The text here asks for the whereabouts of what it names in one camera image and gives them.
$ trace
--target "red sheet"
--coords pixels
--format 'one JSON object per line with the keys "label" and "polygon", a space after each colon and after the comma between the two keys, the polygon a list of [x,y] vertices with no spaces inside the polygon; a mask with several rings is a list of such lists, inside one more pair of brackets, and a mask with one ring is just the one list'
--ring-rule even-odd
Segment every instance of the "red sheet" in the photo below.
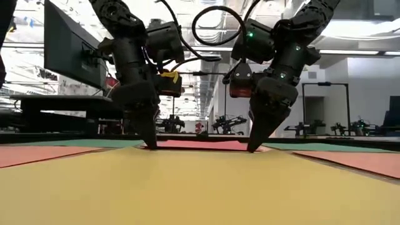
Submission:
{"label": "red sheet", "polygon": [[293,151],[303,156],[325,159],[345,166],[400,179],[400,154],[361,152]]}
{"label": "red sheet", "polygon": [[0,146],[0,168],[71,156],[98,150],[98,147]]}
{"label": "red sheet", "polygon": [[247,144],[239,141],[203,142],[203,141],[159,141],[159,147],[179,149],[209,149],[209,150],[231,150],[246,151]]}

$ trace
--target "yellow paper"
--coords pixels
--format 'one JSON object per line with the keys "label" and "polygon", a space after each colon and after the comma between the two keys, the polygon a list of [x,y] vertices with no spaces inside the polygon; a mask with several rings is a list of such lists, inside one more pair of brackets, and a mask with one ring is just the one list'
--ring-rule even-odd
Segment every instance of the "yellow paper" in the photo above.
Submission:
{"label": "yellow paper", "polygon": [[269,151],[134,148],[0,169],[1,225],[400,224],[400,186]]}

